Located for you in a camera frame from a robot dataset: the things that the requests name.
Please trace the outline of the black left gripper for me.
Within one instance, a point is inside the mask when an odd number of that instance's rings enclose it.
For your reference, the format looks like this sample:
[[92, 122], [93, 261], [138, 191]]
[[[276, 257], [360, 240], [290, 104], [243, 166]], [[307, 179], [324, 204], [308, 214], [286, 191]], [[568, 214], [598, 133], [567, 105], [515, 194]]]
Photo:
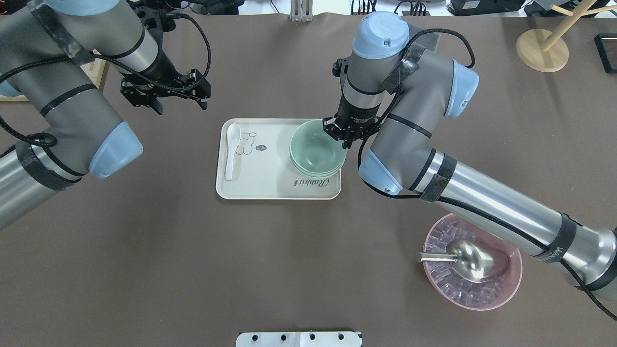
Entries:
[[132, 73], [121, 73], [121, 94], [132, 105], [147, 105], [159, 116], [163, 114], [163, 105], [159, 97], [178, 96], [197, 101], [202, 110], [207, 109], [207, 101], [211, 96], [210, 83], [203, 78], [198, 69], [191, 69], [187, 74], [172, 73], [171, 79], [158, 79], [156, 82], [165, 88], [156, 86], [142, 77]]

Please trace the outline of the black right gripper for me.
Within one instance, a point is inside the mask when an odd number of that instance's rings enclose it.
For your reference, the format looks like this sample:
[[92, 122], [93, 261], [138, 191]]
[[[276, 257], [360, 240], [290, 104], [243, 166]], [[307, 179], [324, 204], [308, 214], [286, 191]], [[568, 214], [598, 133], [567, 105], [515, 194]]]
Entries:
[[351, 117], [335, 114], [322, 119], [322, 129], [336, 141], [342, 141], [343, 149], [350, 149], [356, 140], [366, 140], [380, 126], [376, 125], [377, 117], [373, 116], [364, 123], [357, 123]]

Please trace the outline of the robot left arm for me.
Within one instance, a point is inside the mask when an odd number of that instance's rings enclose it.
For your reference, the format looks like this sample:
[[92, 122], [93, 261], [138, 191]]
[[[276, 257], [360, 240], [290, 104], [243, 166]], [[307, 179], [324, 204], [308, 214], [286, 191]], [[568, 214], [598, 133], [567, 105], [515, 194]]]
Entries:
[[135, 107], [161, 114], [159, 97], [192, 99], [207, 108], [206, 74], [178, 73], [162, 48], [166, 20], [191, 17], [133, 8], [125, 0], [31, 0], [1, 21], [1, 94], [25, 96], [49, 127], [17, 138], [1, 156], [1, 227], [7, 227], [86, 174], [107, 178], [141, 156], [130, 125], [82, 66], [108, 61], [123, 76], [121, 92]]

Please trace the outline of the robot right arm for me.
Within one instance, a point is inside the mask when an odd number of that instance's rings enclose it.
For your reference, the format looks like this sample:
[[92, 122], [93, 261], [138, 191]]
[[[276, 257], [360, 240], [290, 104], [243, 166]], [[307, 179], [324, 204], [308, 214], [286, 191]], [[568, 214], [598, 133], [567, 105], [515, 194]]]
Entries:
[[380, 195], [434, 203], [535, 259], [571, 275], [574, 286], [615, 301], [616, 232], [593, 230], [431, 147], [441, 119], [465, 110], [480, 83], [468, 40], [422, 29], [396, 13], [365, 16], [352, 54], [333, 64], [341, 101], [322, 129], [348, 149], [373, 138], [359, 175]]

